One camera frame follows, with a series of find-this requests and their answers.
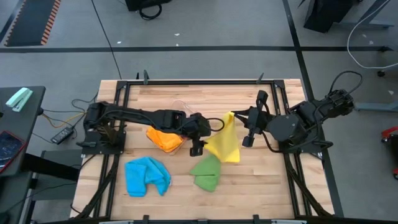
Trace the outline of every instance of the table leg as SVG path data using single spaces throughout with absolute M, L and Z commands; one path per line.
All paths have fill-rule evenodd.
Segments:
M 355 103 L 358 111 L 398 112 L 398 101 L 393 103 Z
M 38 156 L 26 153 L 22 163 L 22 170 L 52 175 L 54 177 L 77 181 L 79 170 L 70 166 L 52 162 Z

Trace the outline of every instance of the gray floor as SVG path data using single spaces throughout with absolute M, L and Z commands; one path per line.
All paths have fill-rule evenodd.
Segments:
M 128 12 L 123 0 L 94 0 L 105 31 L 113 47 L 270 45 L 293 46 L 284 7 L 280 0 L 174 0 L 164 5 L 163 14 L 154 21 L 143 21 Z M 302 46 L 345 46 L 349 29 L 332 27 L 327 34 L 304 29 L 307 3 L 289 0 Z M 353 8 L 345 20 L 359 19 L 373 0 Z M 16 4 L 0 1 L 0 27 Z M 398 24 L 392 1 L 377 17 Z M 384 45 L 396 38 L 398 27 L 390 30 L 359 30 L 352 46 Z M 108 43 L 90 0 L 62 1 L 49 42 L 51 47 L 107 47 Z M 398 61 L 398 53 L 354 52 L 366 65 L 387 65 Z M 280 51 L 204 51 L 204 52 L 118 52 L 116 60 L 125 79 L 135 78 L 146 69 L 153 78 L 301 78 L 295 52 Z M 374 70 L 359 68 L 346 52 L 304 52 L 305 63 L 317 98 L 323 98 L 335 75 L 356 70 L 364 75 L 364 84 L 353 96 L 356 101 L 391 102 L 398 100 L 398 72 L 385 78 Z M 111 53 L 42 53 L 0 54 L 0 87 L 44 85 L 47 92 L 43 108 L 69 110 L 74 98 L 91 99 L 100 80 L 118 79 Z M 354 85 L 353 77 L 337 84 Z M 66 119 L 69 114 L 51 114 Z M 380 132 L 396 125 L 392 113 L 353 112 L 349 116 L 328 120 L 324 125 L 343 210 L 346 217 L 398 220 L 396 188 L 391 170 L 397 165 L 380 143 Z M 46 139 L 57 130 L 43 118 L 34 132 Z M 77 149 L 83 139 L 78 127 L 77 139 L 60 146 L 32 137 L 29 152 Z M 65 220 L 71 201 L 40 202 L 34 218 L 38 222 Z

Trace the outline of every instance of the white cable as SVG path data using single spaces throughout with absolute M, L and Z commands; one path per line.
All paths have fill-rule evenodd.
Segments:
M 398 63 L 395 63 L 395 64 L 393 64 L 393 65 L 388 65 L 388 66 L 385 66 L 385 67 L 366 67 L 366 66 L 364 66 L 364 65 L 361 65 L 361 64 L 354 58 L 354 56 L 351 54 L 351 52 L 349 51 L 349 40 L 350 40 L 351 35 L 353 34 L 354 30 L 357 28 L 357 26 L 359 26 L 363 21 L 365 21 L 366 19 L 368 19 L 369 17 L 371 17 L 373 14 L 377 13 L 378 10 L 380 10 L 382 7 L 384 7 L 384 6 L 385 6 L 387 3 L 389 3 L 389 2 L 390 2 L 390 0 L 386 1 L 386 2 L 383 3 L 380 7 L 378 7 L 374 12 L 370 13 L 370 15 L 366 16 L 366 18 L 364 18 L 363 20 L 359 21 L 359 22 L 354 26 L 354 29 L 351 31 L 351 33 L 349 33 L 348 40 L 347 40 L 347 52 L 349 53 L 349 56 L 351 56 L 351 57 L 354 59 L 354 61 L 355 61 L 359 66 L 361 66 L 361 67 L 363 67 L 363 68 L 367 68 L 367 69 L 386 69 L 386 68 L 391 68 L 391 67 L 394 67 L 394 66 L 397 66 L 397 65 L 398 65 Z

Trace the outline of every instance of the black table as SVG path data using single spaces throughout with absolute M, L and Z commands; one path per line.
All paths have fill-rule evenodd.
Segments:
M 27 86 L 33 91 L 32 96 L 20 112 L 15 112 L 6 106 L 6 101 L 21 87 L 0 88 L 0 133 L 9 131 L 26 142 L 25 147 L 13 162 L 0 174 L 0 213 L 6 212 L 10 216 L 9 223 L 18 223 L 24 207 L 28 190 L 32 188 L 33 172 L 61 177 L 76 181 L 78 169 L 58 164 L 41 157 L 26 153 L 30 137 L 40 113 L 43 101 L 44 86 Z

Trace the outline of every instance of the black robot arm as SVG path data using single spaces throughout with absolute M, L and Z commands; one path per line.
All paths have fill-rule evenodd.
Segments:
M 174 133 L 192 139 L 191 156 L 202 155 L 204 143 L 200 138 L 211 134 L 209 121 L 200 113 L 187 117 L 183 111 L 144 111 L 124 108 L 106 102 L 93 103 L 89 106 L 83 126 L 86 132 L 96 131 L 100 133 L 101 142 L 105 142 L 109 147 L 112 147 L 121 144 L 120 132 L 109 125 L 112 121 L 146 124 L 164 133 Z M 92 141 L 86 140 L 79 145 L 82 147 L 96 146 Z
M 303 101 L 290 108 L 286 115 L 276 116 L 269 112 L 267 97 L 268 94 L 260 90 L 256 107 L 234 111 L 235 117 L 249 129 L 249 134 L 242 143 L 245 147 L 253 145 L 254 134 L 263 134 L 265 137 L 265 131 L 284 145 L 280 147 L 283 148 L 280 151 L 274 151 L 265 137 L 268 147 L 273 152 L 320 152 L 333 145 L 331 142 L 318 140 L 322 122 L 328 118 L 347 115 L 354 108 L 353 98 L 346 90 L 334 90 L 322 100 Z

